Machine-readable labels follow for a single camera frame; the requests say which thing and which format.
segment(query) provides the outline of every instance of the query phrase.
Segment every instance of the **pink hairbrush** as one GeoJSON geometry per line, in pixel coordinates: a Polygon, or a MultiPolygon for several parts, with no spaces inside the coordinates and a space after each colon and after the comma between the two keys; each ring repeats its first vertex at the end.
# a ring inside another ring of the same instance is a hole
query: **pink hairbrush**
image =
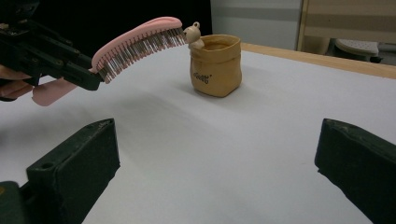
{"type": "MultiPolygon", "coordinates": [[[[90,72],[98,74],[108,84],[134,62],[162,49],[186,43],[179,19],[156,18],[118,36],[100,48],[93,55],[90,72]]],[[[76,86],[60,78],[34,88],[32,99],[38,105],[50,105],[76,86]]]]}

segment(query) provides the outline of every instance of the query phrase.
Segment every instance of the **white table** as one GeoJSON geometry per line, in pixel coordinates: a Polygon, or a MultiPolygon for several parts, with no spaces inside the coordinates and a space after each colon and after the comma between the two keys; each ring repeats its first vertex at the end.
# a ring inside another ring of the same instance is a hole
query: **white table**
{"type": "Polygon", "coordinates": [[[318,173],[324,118],[396,143],[396,80],[242,51],[241,86],[195,91],[187,46],[127,68],[98,91],[42,107],[0,103],[0,180],[83,126],[114,118],[121,168],[84,224],[321,223],[370,220],[318,173]]]}

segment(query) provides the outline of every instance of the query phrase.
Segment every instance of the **teddy bear figurine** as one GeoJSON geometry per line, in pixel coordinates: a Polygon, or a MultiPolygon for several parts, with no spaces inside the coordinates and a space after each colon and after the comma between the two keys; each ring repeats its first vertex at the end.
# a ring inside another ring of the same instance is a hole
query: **teddy bear figurine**
{"type": "Polygon", "coordinates": [[[201,39],[201,31],[199,30],[200,24],[198,21],[192,24],[192,26],[184,29],[184,35],[187,38],[189,49],[197,48],[201,49],[205,46],[204,41],[201,39]]]}

